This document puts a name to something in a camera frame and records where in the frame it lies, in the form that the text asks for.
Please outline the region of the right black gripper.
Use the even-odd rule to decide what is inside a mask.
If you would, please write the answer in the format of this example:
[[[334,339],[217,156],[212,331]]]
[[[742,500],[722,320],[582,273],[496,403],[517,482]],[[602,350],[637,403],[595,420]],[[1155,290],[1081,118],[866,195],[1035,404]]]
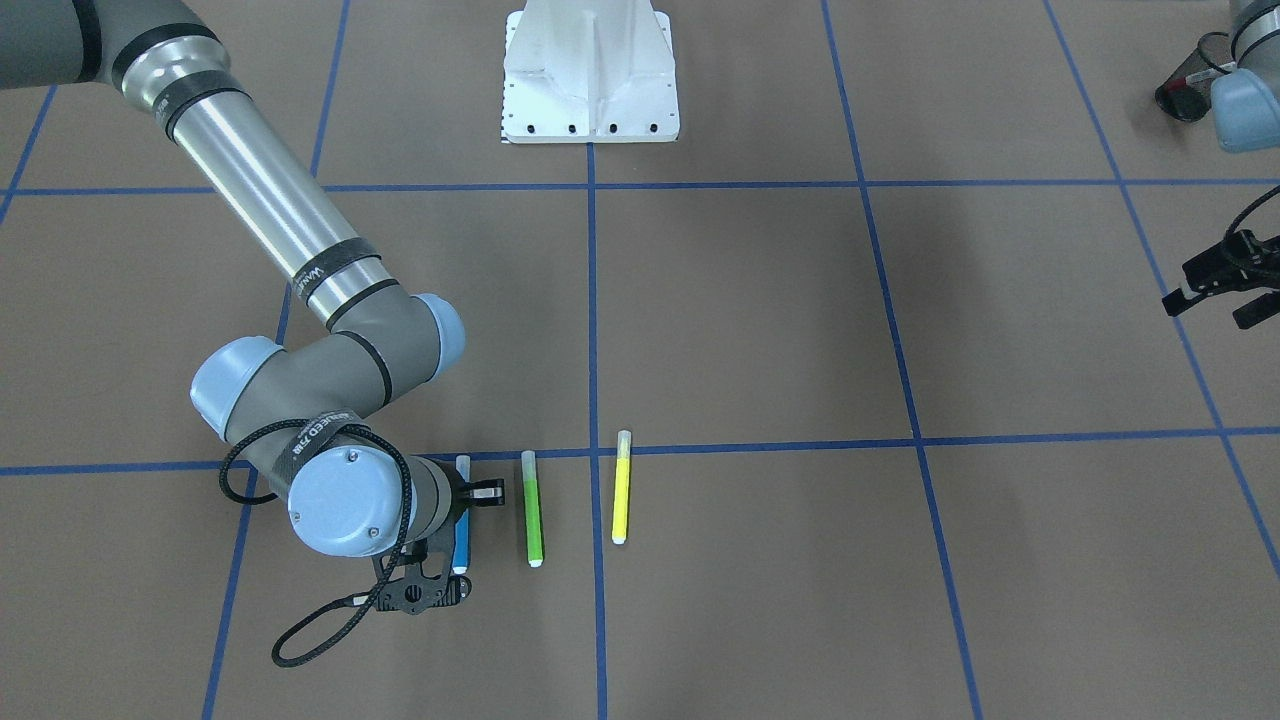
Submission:
[[[471,509],[499,507],[507,501],[503,478],[467,480],[457,468],[431,459],[410,461],[413,483],[413,519],[410,523],[410,553],[451,561],[458,537],[458,521]]]

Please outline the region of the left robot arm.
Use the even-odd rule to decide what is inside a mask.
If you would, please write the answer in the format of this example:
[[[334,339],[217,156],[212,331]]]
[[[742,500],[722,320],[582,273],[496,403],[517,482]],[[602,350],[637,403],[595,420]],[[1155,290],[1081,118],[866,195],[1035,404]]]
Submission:
[[[1219,146],[1243,154],[1279,146],[1279,4],[1233,1],[1231,28],[1202,35],[1196,49],[1153,92],[1169,117],[1192,123],[1212,117]],[[1225,293],[1260,296],[1231,314],[1248,331],[1277,316],[1277,234],[1257,234],[1245,220],[1279,188],[1265,191],[1228,224],[1220,240],[1185,261],[1179,287],[1162,299],[1170,316]]]

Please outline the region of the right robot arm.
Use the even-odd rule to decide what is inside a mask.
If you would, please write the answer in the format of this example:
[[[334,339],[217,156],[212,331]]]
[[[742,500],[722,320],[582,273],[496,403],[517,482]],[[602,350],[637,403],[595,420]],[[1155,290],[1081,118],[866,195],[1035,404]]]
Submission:
[[[198,1],[328,183],[399,177],[463,4]],[[3,92],[3,584],[37,562],[210,565],[236,525],[192,409],[227,341],[323,325],[155,123],[97,83]]]

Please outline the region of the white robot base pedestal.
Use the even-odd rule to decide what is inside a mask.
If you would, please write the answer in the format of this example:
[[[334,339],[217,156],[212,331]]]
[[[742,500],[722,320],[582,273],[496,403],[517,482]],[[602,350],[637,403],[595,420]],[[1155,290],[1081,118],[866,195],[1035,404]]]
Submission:
[[[672,24],[652,3],[529,1],[504,28],[507,143],[678,140]]]

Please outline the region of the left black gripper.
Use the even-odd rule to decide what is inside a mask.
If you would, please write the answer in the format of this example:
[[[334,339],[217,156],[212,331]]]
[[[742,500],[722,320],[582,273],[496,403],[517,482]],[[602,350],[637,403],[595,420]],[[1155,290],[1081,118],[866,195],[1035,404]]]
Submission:
[[[1234,231],[1181,266],[1184,281],[1162,297],[1170,318],[1180,316],[1207,297],[1248,290],[1272,290],[1231,313],[1248,331],[1280,313],[1279,240],[1260,240],[1253,231]]]

